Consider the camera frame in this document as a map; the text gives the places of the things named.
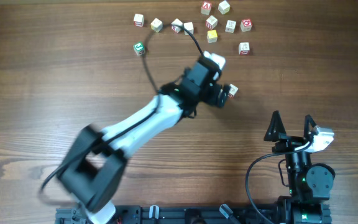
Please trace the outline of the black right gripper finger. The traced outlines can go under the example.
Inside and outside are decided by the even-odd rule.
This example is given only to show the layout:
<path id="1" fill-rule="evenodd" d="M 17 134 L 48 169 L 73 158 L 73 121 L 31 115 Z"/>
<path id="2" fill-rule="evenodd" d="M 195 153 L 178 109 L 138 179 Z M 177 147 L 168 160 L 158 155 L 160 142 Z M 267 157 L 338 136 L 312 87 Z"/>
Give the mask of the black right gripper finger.
<path id="1" fill-rule="evenodd" d="M 278 110 L 272 113 L 272 118 L 264 136 L 264 141 L 277 142 L 287 138 L 285 127 Z"/>
<path id="2" fill-rule="evenodd" d="M 304 133 L 303 137 L 306 140 L 310 139 L 310 129 L 313 129 L 316 126 L 316 123 L 310 114 L 305 116 L 305 123 L 304 123 Z"/>

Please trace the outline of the white O block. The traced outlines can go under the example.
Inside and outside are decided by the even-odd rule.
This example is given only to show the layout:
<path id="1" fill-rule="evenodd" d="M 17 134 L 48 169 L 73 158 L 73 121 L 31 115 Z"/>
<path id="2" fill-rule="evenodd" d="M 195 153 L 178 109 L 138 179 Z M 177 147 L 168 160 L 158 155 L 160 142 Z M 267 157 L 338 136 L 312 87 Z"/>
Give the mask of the white O block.
<path id="1" fill-rule="evenodd" d="M 238 87 L 236 87 L 233 84 L 230 84 L 229 87 L 230 87 L 230 90 L 229 90 L 228 96 L 230 98 L 233 98 L 236 95 L 237 91 L 238 91 Z"/>

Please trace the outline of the white K block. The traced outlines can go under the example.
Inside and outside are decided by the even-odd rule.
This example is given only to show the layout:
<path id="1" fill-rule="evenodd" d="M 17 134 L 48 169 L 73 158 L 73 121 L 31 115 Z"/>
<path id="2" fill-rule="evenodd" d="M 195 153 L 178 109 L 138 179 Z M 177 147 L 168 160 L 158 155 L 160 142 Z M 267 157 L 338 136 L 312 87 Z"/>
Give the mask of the white K block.
<path id="1" fill-rule="evenodd" d="M 228 20 L 226 23 L 225 32 L 234 33 L 236 28 L 236 21 Z"/>

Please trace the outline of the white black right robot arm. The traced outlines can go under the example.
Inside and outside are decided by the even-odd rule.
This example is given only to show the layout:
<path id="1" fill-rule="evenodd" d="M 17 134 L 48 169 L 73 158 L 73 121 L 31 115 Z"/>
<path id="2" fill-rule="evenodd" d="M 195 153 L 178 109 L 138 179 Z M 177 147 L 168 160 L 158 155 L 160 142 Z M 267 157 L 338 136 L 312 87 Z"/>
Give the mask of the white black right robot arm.
<path id="1" fill-rule="evenodd" d="M 274 111 L 264 141 L 275 143 L 273 153 L 284 153 L 288 183 L 288 197 L 280 196 L 277 208 L 269 219 L 273 223 L 332 222 L 329 205 L 330 191 L 336 173 L 323 163 L 313 164 L 311 155 L 326 149 L 334 140 L 334 131 L 318 126 L 310 115 L 305 116 L 302 137 L 289 136 L 280 113 Z"/>

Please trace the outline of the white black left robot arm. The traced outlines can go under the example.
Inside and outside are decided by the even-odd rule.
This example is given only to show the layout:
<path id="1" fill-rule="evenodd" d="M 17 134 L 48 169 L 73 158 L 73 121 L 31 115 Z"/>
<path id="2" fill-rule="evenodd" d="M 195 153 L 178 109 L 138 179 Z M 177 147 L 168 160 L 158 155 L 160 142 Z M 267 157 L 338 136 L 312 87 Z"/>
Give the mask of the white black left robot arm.
<path id="1" fill-rule="evenodd" d="M 79 205 L 78 217 L 86 223 L 112 221 L 111 202 L 128 160 L 145 143 L 183 118 L 194 118 L 203 102 L 221 108 L 229 85 L 218 80 L 224 57 L 204 52 L 192 68 L 186 68 L 179 84 L 170 82 L 158 90 L 145 107 L 120 123 L 98 130 L 81 130 L 62 162 L 57 179 Z"/>

